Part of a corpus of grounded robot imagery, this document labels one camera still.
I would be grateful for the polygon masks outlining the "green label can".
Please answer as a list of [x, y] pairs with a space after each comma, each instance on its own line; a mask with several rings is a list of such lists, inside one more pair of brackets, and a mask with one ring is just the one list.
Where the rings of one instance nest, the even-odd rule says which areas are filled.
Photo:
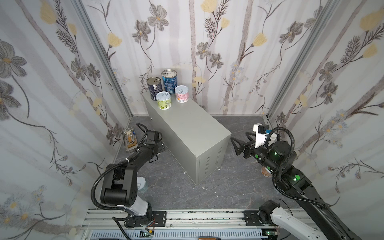
[[159, 109], [168, 110], [172, 106], [171, 94], [168, 92], [160, 92], [156, 95]]

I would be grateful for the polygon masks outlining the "pink label can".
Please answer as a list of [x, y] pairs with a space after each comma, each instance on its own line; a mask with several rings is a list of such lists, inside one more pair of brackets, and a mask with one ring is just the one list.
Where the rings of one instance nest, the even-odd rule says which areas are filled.
[[177, 86], [175, 95], [178, 103], [186, 103], [189, 100], [189, 88], [183, 85]]

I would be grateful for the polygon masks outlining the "dark navy tall can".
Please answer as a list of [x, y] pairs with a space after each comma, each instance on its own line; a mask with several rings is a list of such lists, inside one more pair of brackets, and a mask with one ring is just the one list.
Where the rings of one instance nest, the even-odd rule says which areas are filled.
[[159, 77], [150, 77], [147, 79], [148, 89], [151, 95], [151, 99], [156, 101], [157, 94], [163, 91], [162, 80]]

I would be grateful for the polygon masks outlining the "blue label tall can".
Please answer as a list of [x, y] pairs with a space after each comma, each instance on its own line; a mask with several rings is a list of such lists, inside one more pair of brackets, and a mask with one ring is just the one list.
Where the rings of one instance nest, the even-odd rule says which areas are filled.
[[166, 92], [175, 94], [175, 88], [178, 85], [177, 72], [167, 69], [162, 71], [163, 86]]

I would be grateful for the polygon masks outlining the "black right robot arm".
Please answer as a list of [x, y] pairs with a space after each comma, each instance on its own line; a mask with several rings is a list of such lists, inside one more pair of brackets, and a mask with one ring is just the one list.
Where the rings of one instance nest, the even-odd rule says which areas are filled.
[[316, 224], [314, 229], [287, 213], [278, 203], [269, 200], [260, 206], [258, 220], [263, 225], [276, 225], [300, 240], [358, 240], [355, 234], [331, 209], [313, 186], [310, 179], [293, 166], [297, 156], [295, 138], [286, 128], [265, 131], [262, 144], [257, 135], [247, 132], [249, 142], [231, 138], [236, 154], [253, 157], [272, 174], [275, 189], [284, 197], [297, 202]]

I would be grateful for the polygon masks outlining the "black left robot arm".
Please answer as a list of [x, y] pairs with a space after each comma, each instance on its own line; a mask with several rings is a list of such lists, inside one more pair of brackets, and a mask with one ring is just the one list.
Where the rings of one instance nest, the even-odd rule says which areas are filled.
[[137, 148], [127, 158], [108, 165], [91, 188], [91, 200], [98, 209], [128, 214], [125, 218], [113, 217], [119, 227], [124, 222], [126, 228], [155, 224], [151, 204], [138, 196], [138, 171], [144, 164], [157, 161], [159, 153], [164, 151], [162, 133], [141, 123], [136, 126], [144, 133]]

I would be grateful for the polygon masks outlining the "grey metal cabinet counter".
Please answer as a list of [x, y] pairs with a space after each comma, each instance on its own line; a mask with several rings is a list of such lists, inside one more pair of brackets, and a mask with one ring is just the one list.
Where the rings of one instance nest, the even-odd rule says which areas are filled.
[[149, 93], [142, 94], [152, 126], [195, 185], [221, 167], [231, 132], [193, 100], [161, 110]]

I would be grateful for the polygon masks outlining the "orange label can right side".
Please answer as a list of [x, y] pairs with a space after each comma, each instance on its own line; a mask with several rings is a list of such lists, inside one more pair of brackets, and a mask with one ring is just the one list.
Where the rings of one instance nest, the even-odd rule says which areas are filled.
[[265, 167], [261, 168], [261, 173], [262, 173], [263, 176], [265, 176], [267, 178], [271, 178], [272, 177], [271, 172], [267, 168], [265, 168]]

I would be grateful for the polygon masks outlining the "teal label flat can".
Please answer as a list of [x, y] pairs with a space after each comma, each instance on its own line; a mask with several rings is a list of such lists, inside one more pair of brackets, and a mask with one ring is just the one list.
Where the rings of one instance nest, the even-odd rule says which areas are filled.
[[143, 194], [148, 190], [148, 183], [144, 177], [137, 177], [138, 193]]

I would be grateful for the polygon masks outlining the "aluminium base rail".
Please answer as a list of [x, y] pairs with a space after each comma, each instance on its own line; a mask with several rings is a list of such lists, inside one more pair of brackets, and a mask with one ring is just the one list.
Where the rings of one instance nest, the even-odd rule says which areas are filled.
[[155, 224], [125, 229], [113, 217], [118, 211], [89, 210], [77, 240], [324, 240], [311, 218], [301, 209], [279, 210], [269, 226], [257, 219], [257, 210], [160, 210]]

